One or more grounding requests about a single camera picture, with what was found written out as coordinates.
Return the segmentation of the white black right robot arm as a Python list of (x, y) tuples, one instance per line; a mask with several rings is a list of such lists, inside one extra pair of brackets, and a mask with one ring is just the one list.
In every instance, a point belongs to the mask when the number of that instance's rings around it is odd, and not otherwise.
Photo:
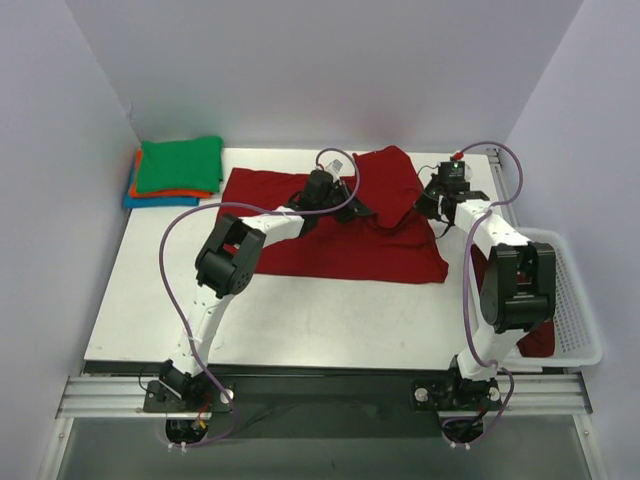
[(501, 205), (471, 188), (461, 153), (435, 168), (414, 204), (427, 219), (466, 235), (462, 267), (466, 348), (454, 359), (459, 374), (442, 386), (444, 399), (455, 408), (476, 400), (476, 381), (493, 378), (517, 343), (555, 313), (555, 250), (519, 233), (498, 214)]

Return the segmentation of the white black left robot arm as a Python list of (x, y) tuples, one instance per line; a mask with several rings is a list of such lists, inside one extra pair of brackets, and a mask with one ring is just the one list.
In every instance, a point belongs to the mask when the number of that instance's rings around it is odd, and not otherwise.
[(161, 238), (159, 268), (161, 280), (183, 324), (176, 352), (163, 364), (160, 384), (166, 398), (182, 412), (195, 409), (203, 388), (199, 376), (209, 375), (206, 360), (213, 339), (231, 301), (252, 280), (264, 249), (301, 238), (311, 232), (321, 217), (344, 222), (370, 216), (372, 212), (357, 199), (361, 174), (355, 173), (350, 188), (340, 178), (338, 163), (312, 170), (302, 191), (275, 210), (240, 202), (221, 202), (221, 207), (252, 211), (252, 216), (224, 214), (218, 218), (195, 260), (196, 294), (185, 314), (173, 294), (166, 274), (166, 243), (177, 223), (172, 222)]

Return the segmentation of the bright red t shirt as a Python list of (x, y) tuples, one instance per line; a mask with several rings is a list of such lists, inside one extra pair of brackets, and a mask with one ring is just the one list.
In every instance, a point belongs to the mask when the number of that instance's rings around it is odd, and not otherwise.
[(358, 155), (360, 175), (346, 182), (372, 210), (340, 223), (320, 218), (307, 235), (265, 248), (259, 274), (407, 284), (442, 283), (449, 265), (433, 229), (414, 208), (422, 187), (410, 157), (399, 147)]

